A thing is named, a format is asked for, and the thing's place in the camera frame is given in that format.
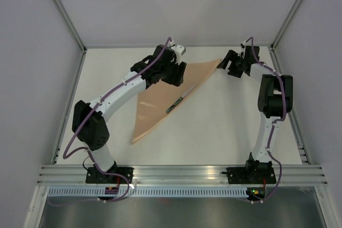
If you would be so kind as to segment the green handled table knife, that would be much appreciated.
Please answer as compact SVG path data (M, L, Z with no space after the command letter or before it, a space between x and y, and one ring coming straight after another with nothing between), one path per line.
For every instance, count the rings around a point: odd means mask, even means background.
M181 101L196 87L196 85L189 88L186 92L184 92L179 99L177 99L167 110L166 113L170 113L177 105L181 103Z

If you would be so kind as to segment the peach cloth napkin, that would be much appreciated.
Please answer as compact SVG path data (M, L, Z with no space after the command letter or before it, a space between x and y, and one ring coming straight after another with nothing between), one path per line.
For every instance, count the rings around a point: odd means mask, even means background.
M214 59L187 64L184 81L179 87L160 81L139 93L132 143L138 142L165 120L181 103L168 114L166 110L194 85L196 87L182 101L195 92L215 72L221 61L221 59Z

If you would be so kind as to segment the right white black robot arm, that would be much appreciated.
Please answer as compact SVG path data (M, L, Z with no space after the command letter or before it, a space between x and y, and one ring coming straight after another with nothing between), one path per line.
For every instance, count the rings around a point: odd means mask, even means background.
M259 50L258 46L246 46L240 53L229 50L217 66L218 69L226 69L230 76L240 78L246 74L260 83L257 101L261 114L260 128L244 169L244 177L251 183L271 171L274 160L271 152L277 131L293 107L293 77L281 75L261 62Z

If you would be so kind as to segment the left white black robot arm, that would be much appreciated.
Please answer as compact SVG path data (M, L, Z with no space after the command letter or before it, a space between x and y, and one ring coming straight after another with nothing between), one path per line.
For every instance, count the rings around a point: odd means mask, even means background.
M83 142L104 183L116 179L116 162L107 147L110 133L107 122L128 100L163 81L179 87L183 83L186 62L181 58L186 48L174 42L158 45L152 55L135 63L113 89L88 103L78 101L74 106L72 139Z

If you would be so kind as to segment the left side aluminium rail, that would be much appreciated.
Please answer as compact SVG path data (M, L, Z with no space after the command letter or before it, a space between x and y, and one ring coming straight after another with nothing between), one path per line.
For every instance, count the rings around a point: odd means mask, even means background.
M63 142L63 137L64 137L65 129L67 126L69 113L70 113L71 108L72 108L73 99L74 99L74 96L76 93L76 88L77 88L77 85L78 85L78 82L80 79L80 75L82 72L82 68L83 68L84 60L86 58L87 50L88 49L84 49L82 51L82 55L81 55L81 58L78 62L77 69L75 72L75 76L72 79L71 90L70 90L68 98L67 98L66 107L65 107L64 113L62 115L61 123L60 123L59 129L58 129L57 138L56 138L56 141L54 143L55 149L53 151L53 154L52 154L52 157L50 160L50 164L56 164L57 163L57 159L58 159L58 155L59 155L59 151L60 151L60 146Z

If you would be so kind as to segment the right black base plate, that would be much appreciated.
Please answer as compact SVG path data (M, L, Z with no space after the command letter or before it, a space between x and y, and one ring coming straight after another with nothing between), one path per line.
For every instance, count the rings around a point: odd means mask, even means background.
M221 172L228 179L229 184L276 184L276 177L273 168L259 170L252 168L247 170L245 167L230 167Z

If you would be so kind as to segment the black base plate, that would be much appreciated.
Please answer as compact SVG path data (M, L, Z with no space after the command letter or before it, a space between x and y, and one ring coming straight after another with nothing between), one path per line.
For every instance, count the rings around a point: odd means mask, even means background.
M245 167L230 167L221 172L228 179L229 184L276 184L276 177L273 168L259 170L252 168L247 170Z
M116 167L109 170L110 173L117 175L105 175L100 172L96 167L88 168L85 183L86 184L127 184L132 182L134 176L134 168L132 167Z

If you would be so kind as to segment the right aluminium frame post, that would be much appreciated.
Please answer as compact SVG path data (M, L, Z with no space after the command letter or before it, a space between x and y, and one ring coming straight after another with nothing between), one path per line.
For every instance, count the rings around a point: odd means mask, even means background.
M294 16L298 12L299 8L301 7L304 0L294 0L293 4L291 5L291 8L289 12L287 13L282 25L280 26L280 29L278 30L274 40L270 44L270 48L275 51L276 47L279 45L280 41L282 40L288 26L292 22Z

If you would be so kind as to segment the aluminium frame post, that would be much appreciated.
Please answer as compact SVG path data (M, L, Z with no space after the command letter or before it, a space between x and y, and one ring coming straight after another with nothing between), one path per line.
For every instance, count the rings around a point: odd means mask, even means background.
M282 40L288 26L292 22L294 16L298 12L299 8L301 7L304 0L294 0L293 4L291 5L291 8L289 12L287 13L282 25L280 26L280 29L278 30L274 40L270 44L270 48L275 51L276 47L279 45L280 41Z
M87 47L84 45L84 43L82 42L70 16L68 15L63 3L61 0L51 0L52 3L54 4L54 6L56 7L59 15L61 16L63 22L65 23L71 37L73 38L73 40L75 41L75 43L77 44L77 46L80 48L82 53L85 53L87 50Z

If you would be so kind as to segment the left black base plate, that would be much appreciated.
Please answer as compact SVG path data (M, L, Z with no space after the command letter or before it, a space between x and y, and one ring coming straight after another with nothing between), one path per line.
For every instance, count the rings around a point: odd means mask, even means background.
M132 167L116 167L109 170L110 173L117 175L105 175L100 172L96 167L88 168L85 183L86 184L127 184L132 182L134 176L134 168Z

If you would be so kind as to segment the left aluminium frame post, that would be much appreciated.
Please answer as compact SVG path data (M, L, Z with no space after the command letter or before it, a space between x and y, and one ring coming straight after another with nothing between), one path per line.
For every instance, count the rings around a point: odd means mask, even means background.
M82 53L85 53L87 50L87 47L84 45L84 43L82 42L70 16L68 15L63 3L61 0L51 0L52 3L54 4L54 6L56 7L59 15L61 16L63 22L65 23L71 37L73 38L73 40L75 41L75 43L77 44L77 46L80 48Z

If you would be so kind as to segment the front aluminium rail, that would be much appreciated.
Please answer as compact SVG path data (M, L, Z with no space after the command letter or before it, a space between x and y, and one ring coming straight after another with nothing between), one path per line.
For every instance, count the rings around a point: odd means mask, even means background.
M243 180L232 172L234 166L132 166L132 182L141 186L226 186ZM81 165L44 165L39 171L37 185L84 185L86 170ZM271 178L280 186L327 186L319 165L291 164L282 169L274 165Z

